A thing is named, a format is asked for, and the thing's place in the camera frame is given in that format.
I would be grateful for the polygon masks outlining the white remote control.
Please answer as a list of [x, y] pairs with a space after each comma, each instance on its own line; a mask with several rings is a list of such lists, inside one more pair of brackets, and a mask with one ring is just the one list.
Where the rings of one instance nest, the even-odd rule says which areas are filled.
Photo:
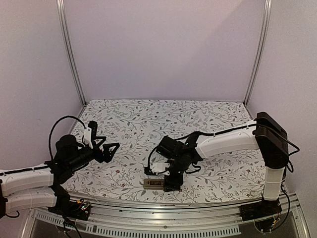
[[146, 178], [144, 179], [143, 188], [149, 190], [164, 190], [164, 180], [157, 178]]

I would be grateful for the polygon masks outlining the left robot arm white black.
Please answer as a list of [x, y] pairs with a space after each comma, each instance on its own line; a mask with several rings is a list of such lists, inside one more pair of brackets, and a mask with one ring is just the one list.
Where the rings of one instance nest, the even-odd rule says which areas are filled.
[[32, 208], [47, 207], [49, 212], [62, 217], [86, 221], [90, 204], [84, 199], [71, 201], [62, 187], [76, 171], [86, 167], [92, 160], [109, 163], [119, 143], [105, 143], [105, 137], [97, 137], [99, 143], [79, 143], [75, 136], [65, 135], [56, 144], [52, 160], [35, 167], [0, 172], [0, 216]]

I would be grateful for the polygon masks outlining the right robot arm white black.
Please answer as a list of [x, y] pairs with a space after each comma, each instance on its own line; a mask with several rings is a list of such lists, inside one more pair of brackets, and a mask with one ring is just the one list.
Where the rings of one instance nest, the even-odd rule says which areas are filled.
[[275, 209], [286, 166], [289, 163], [288, 135], [269, 114], [257, 117], [241, 126], [206, 133], [194, 131], [179, 139], [163, 137], [156, 152], [165, 157], [165, 163], [150, 163], [155, 174], [164, 174], [166, 190], [177, 190], [183, 184], [183, 173], [190, 165], [214, 155], [239, 150], [260, 150], [265, 165], [263, 200], [256, 206], [260, 216]]

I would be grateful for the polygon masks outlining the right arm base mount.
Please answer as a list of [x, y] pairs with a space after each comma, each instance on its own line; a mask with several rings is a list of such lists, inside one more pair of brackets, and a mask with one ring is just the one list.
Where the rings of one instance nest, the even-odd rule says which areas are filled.
[[239, 214], [243, 221], [259, 219], [266, 216], [278, 214], [282, 211], [279, 199], [269, 201], [262, 199], [259, 202], [241, 205]]

